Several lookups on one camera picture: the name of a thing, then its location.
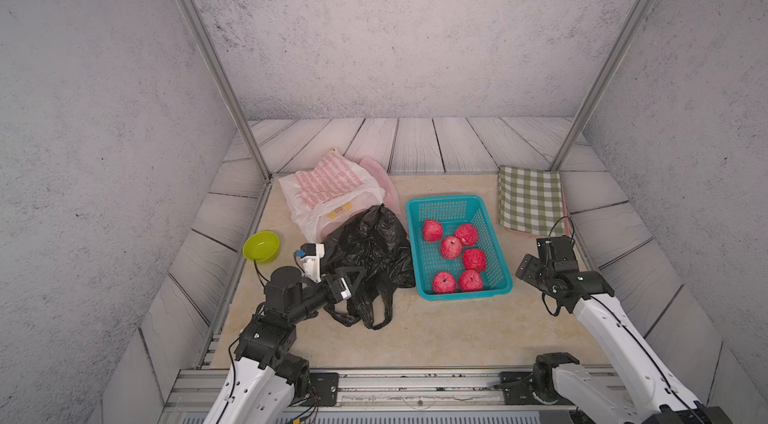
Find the black plastic bag knotted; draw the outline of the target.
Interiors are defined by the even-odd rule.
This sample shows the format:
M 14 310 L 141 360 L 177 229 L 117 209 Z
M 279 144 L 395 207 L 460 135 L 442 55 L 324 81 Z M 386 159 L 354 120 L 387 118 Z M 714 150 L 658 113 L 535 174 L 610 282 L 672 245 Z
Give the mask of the black plastic bag knotted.
M 372 206 L 329 234 L 323 245 L 323 273 L 363 269 L 347 311 L 339 313 L 333 305 L 325 311 L 346 327 L 361 322 L 376 331 L 387 326 L 393 318 L 396 290 L 416 286 L 409 238 L 396 214 L 384 205 Z

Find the teal plastic perforated basket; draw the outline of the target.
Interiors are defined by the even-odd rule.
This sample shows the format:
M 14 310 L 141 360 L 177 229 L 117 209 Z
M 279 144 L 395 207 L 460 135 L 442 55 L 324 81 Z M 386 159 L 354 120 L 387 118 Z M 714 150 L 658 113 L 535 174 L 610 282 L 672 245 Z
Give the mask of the teal plastic perforated basket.
M 489 298 L 513 288 L 484 201 L 416 198 L 406 205 L 416 286 L 426 300 Z

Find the pink white striped bag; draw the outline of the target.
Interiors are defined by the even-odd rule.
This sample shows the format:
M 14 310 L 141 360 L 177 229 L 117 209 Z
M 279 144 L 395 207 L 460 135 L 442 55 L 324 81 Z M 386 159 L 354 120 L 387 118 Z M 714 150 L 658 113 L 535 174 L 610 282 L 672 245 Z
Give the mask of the pink white striped bag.
M 386 192 L 360 165 L 337 150 L 309 171 L 279 180 L 292 221 L 308 242 L 320 243 L 354 215 L 384 203 Z

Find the pink plastic bag apple print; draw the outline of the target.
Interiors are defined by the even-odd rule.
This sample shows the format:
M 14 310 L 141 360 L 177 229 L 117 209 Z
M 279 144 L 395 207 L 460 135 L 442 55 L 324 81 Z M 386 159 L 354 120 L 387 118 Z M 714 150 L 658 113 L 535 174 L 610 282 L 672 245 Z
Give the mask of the pink plastic bag apple print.
M 363 157 L 359 162 L 359 166 L 370 174 L 376 180 L 377 184 L 384 190 L 384 206 L 392 211 L 400 222 L 405 225 L 406 220 L 401 212 L 399 195 L 393 181 L 387 174 L 387 171 L 378 161 L 370 156 Z

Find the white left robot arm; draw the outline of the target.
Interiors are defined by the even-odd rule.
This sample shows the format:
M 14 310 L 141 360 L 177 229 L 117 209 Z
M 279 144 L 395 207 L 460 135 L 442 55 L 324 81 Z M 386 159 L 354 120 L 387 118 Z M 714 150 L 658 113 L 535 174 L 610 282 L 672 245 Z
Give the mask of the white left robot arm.
M 321 244 L 304 244 L 295 264 L 263 281 L 264 302 L 228 348 L 230 368 L 205 421 L 275 423 L 293 404 L 318 406 L 309 362 L 290 352 L 300 323 L 354 297 L 366 270 L 344 266 L 321 272 Z

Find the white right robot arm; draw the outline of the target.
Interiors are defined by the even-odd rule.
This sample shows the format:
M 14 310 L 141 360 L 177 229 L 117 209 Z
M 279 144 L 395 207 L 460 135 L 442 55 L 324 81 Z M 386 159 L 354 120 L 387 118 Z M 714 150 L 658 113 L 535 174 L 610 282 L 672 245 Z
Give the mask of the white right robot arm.
M 567 400 L 595 423 L 727 423 L 718 406 L 706 406 L 662 362 L 627 317 L 614 290 L 596 271 L 582 271 L 568 236 L 540 238 L 538 254 L 526 255 L 516 271 L 556 317 L 567 311 L 590 333 L 621 379 L 620 395 L 598 382 L 567 352 L 537 356 L 525 383 L 544 405 Z

